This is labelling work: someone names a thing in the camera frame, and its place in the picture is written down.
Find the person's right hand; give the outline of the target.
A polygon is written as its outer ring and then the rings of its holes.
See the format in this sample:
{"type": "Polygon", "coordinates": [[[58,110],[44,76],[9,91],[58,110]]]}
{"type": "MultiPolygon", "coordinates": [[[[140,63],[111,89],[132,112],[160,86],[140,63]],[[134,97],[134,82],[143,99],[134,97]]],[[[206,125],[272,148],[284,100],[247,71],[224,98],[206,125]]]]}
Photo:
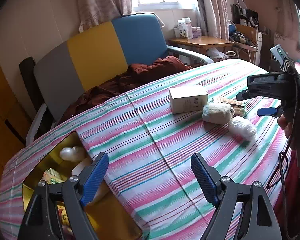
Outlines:
{"type": "Polygon", "coordinates": [[[283,114],[278,118],[277,123],[284,130],[286,138],[289,138],[292,133],[292,123],[288,122],[283,114]]]}

